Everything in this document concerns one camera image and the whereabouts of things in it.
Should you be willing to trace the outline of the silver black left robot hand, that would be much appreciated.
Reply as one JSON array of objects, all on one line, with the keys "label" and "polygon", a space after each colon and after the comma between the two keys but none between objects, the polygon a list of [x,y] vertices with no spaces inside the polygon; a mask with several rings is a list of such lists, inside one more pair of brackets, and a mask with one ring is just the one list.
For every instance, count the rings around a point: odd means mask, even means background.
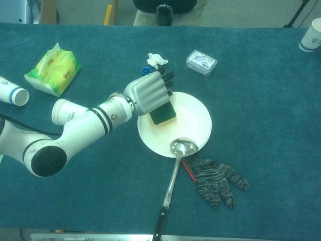
[{"label": "silver black left robot hand", "polygon": [[175,72],[155,71],[129,83],[123,95],[131,100],[134,113],[142,116],[167,103],[171,96]]}]

